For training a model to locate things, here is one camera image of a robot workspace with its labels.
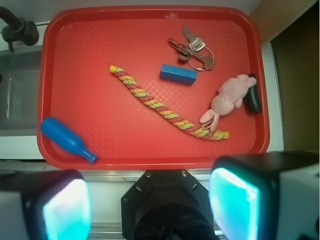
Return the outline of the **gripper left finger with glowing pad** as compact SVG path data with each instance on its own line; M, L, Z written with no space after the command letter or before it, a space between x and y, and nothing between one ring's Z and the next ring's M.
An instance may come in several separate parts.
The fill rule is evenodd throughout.
M86 240L92 194L76 170L0 175L2 240Z

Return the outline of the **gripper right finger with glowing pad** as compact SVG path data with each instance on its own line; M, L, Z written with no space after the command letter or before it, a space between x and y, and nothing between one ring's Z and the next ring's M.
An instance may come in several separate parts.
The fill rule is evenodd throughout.
M213 217L228 240L317 240L320 156L305 151L219 157L209 176Z

